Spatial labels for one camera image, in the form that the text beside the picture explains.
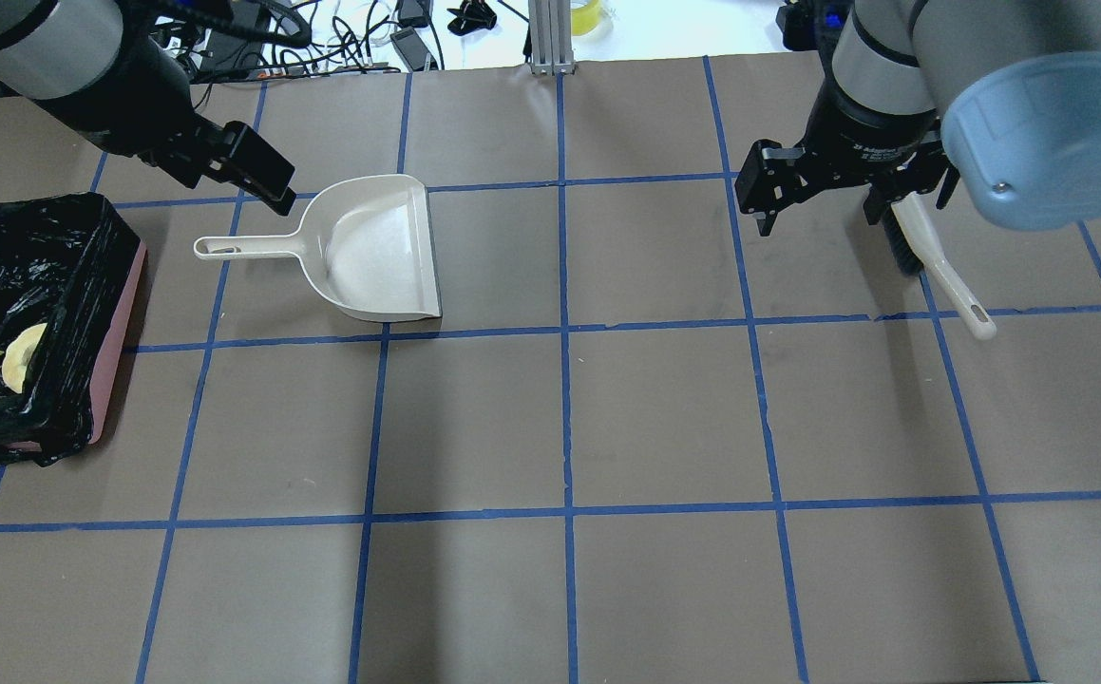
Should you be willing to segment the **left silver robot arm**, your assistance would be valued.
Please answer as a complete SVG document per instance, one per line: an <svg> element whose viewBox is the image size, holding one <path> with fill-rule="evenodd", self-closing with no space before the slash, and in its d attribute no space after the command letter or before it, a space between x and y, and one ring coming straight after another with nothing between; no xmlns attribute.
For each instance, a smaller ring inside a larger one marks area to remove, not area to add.
<svg viewBox="0 0 1101 684"><path fill-rule="evenodd" d="M190 104L190 79L151 37L160 17L246 42L303 48L291 33L238 25L227 1L0 1L0 84L108 155L139 159L194 189L230 183L285 216L294 166L241 121L212 123Z"/></svg>

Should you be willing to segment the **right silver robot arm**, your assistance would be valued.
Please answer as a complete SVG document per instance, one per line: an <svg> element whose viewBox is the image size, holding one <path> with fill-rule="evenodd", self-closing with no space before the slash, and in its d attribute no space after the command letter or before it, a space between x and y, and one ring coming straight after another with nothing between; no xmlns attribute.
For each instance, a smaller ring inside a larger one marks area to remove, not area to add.
<svg viewBox="0 0 1101 684"><path fill-rule="evenodd" d="M805 134L760 140L738 208L767 235L820 192L933 191L1016 231L1101 218L1101 1L855 1Z"/></svg>

